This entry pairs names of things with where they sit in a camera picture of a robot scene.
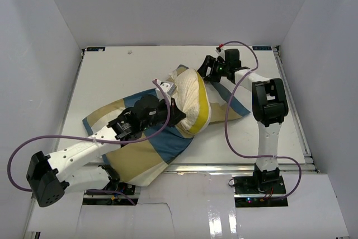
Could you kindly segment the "white pillow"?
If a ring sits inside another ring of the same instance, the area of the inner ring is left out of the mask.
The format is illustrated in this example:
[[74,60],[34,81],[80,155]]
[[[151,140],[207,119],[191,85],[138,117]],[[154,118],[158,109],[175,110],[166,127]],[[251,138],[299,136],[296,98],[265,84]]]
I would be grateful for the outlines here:
[[179,66],[169,75],[176,86],[173,98],[177,107],[186,114],[177,126],[188,135],[194,136],[209,124],[224,121],[227,103],[210,83],[205,83],[193,69]]

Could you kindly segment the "blue beige white checked pillowcase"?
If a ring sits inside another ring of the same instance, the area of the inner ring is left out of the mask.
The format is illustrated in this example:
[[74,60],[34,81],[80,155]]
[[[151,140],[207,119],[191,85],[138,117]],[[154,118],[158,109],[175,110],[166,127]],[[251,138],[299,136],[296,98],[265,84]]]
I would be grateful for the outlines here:
[[[224,121],[237,120],[250,113],[222,84],[210,84],[227,103]],[[148,186],[190,145],[195,136],[183,132],[177,125],[166,127],[155,135],[160,128],[160,125],[149,128],[143,132],[142,142],[125,145],[103,156],[104,162],[119,174],[122,182]]]

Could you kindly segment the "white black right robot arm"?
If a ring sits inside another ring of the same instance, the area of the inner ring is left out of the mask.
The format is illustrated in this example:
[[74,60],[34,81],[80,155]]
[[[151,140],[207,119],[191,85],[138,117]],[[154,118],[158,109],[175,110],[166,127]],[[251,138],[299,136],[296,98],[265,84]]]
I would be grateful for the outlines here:
[[198,69],[204,81],[219,83],[222,78],[251,92],[252,113],[258,124],[258,155],[253,172],[253,188],[268,192],[280,177],[277,162],[279,132],[288,115],[281,78],[266,78],[242,66],[238,49],[218,49],[218,56],[207,55]]

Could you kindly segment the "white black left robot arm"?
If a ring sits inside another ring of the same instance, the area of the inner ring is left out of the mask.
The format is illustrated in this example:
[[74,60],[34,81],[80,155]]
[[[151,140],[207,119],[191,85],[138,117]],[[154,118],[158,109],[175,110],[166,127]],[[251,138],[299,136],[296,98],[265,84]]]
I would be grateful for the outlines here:
[[85,141],[50,154],[42,151],[33,154],[26,179],[38,205],[48,207],[70,191],[115,192],[118,179],[112,173],[102,166],[86,165],[131,141],[138,142],[148,128],[172,127],[185,117],[174,99],[166,103],[154,95],[145,95]]

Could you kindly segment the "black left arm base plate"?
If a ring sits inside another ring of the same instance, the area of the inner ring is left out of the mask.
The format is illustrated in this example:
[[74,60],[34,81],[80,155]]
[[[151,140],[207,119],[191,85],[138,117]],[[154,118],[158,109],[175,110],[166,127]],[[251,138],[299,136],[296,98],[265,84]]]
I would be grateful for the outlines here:
[[132,206],[137,205],[140,190],[136,186],[117,182],[99,191],[88,190],[84,193],[83,205]]

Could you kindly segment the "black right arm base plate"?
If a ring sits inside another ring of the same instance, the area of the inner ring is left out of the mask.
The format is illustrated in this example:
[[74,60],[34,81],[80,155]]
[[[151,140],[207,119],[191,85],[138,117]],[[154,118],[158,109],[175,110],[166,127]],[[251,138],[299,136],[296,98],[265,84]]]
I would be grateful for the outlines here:
[[282,176],[275,182],[259,185],[253,176],[238,176],[229,180],[228,185],[234,188],[234,193],[241,196],[255,195],[259,198],[273,198],[286,194],[286,187]]

